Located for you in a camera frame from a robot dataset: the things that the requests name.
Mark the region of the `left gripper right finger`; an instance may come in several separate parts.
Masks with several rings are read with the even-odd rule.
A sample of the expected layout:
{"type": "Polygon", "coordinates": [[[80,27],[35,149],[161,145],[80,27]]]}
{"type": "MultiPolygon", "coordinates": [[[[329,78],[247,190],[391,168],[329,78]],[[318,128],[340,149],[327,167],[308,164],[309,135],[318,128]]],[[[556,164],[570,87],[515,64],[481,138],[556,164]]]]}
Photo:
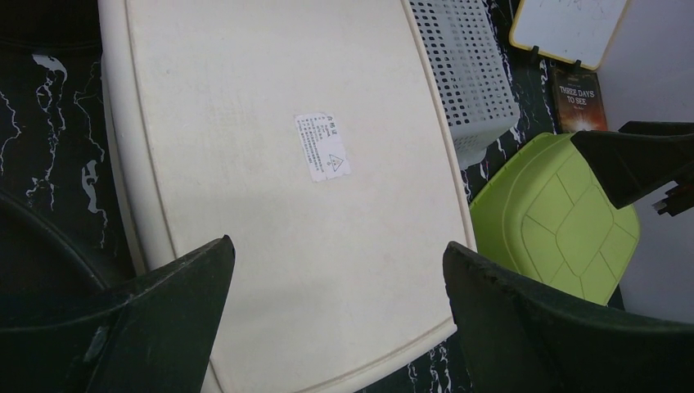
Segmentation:
{"type": "Polygon", "coordinates": [[[630,314],[450,242],[443,273],[477,392],[690,392],[693,327],[630,314]]]}

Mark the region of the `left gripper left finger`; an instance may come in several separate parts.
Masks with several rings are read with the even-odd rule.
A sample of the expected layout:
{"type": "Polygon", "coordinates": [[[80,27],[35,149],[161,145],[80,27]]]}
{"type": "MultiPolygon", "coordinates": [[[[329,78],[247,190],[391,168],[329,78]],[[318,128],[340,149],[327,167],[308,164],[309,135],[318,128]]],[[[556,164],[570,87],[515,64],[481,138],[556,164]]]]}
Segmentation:
{"type": "Polygon", "coordinates": [[[225,236],[82,299],[3,296],[2,391],[201,391],[235,257],[225,236]]]}

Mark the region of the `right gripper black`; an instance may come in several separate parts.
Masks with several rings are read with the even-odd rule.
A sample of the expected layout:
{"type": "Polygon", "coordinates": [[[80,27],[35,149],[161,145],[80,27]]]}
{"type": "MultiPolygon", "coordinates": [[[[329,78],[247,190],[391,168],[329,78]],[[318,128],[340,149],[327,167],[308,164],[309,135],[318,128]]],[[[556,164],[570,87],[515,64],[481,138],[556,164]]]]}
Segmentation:
{"type": "Polygon", "coordinates": [[[570,140],[615,208],[672,181],[652,208],[674,217],[693,207],[692,122],[629,121],[616,132],[579,131],[570,140]]]}

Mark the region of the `green perforated plastic basket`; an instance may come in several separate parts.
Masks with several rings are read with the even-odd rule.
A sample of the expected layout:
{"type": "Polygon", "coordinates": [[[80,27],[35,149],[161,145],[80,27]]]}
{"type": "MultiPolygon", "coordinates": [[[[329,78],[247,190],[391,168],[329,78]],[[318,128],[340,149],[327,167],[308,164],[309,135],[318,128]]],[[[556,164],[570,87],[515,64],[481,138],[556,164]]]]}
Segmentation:
{"type": "Polygon", "coordinates": [[[632,206],[615,208],[568,134],[541,133],[470,204],[479,254],[607,305],[636,251],[632,206]]]}

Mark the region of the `white perforated basket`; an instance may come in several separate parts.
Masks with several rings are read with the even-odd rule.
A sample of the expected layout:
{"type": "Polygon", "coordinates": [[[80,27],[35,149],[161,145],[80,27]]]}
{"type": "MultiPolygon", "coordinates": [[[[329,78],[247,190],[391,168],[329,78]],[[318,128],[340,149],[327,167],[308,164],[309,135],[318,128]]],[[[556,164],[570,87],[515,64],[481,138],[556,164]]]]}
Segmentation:
{"type": "Polygon", "coordinates": [[[409,6],[435,77],[460,169],[480,163],[514,128],[511,90],[487,2],[417,0],[409,6]]]}

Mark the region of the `cream perforated plastic basket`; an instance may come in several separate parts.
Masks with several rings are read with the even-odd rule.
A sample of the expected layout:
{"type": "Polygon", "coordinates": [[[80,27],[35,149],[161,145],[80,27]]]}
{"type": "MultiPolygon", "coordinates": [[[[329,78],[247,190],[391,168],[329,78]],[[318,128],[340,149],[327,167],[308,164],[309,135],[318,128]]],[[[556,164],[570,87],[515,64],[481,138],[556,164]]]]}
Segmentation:
{"type": "Polygon", "coordinates": [[[407,2],[97,6],[137,270],[236,249],[203,391],[355,392],[455,333],[475,239],[407,2]]]}

